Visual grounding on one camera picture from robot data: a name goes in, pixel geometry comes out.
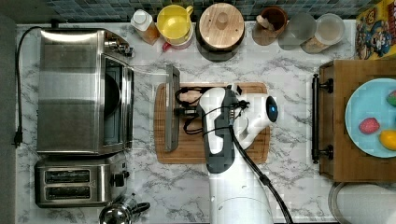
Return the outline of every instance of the white container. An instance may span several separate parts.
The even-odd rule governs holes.
[[[396,223],[396,192],[377,185],[334,185],[329,206],[341,224]]]
[[[308,13],[300,12],[290,18],[277,43],[284,50],[296,49],[314,36],[316,30],[315,19]]]
[[[343,20],[332,13],[324,14],[317,20],[315,36],[305,41],[301,48],[306,53],[319,53],[344,38],[345,25]]]

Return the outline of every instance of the wooden lid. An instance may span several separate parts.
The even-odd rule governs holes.
[[[206,44],[217,49],[227,49],[244,34],[244,18],[236,7],[217,3],[202,14],[199,31]]]

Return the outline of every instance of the toaster lever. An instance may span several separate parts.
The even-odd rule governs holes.
[[[128,178],[129,172],[122,172],[122,174],[118,175],[113,175],[111,176],[110,179],[110,185],[113,187],[116,185],[116,187],[124,187],[125,185],[125,178]]]

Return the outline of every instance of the tile backsplash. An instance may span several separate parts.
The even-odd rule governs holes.
[[[318,17],[334,13],[343,19],[352,19],[380,0],[43,0],[68,22],[120,22],[129,21],[138,9],[144,9],[154,19],[163,7],[175,4],[193,6],[191,19],[197,18],[206,8],[219,2],[236,6],[246,21],[268,6],[282,7],[289,18],[298,12]]]

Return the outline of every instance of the yellow container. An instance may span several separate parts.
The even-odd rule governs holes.
[[[178,45],[189,38],[192,7],[171,5],[163,8],[157,17],[157,27],[166,42]]]

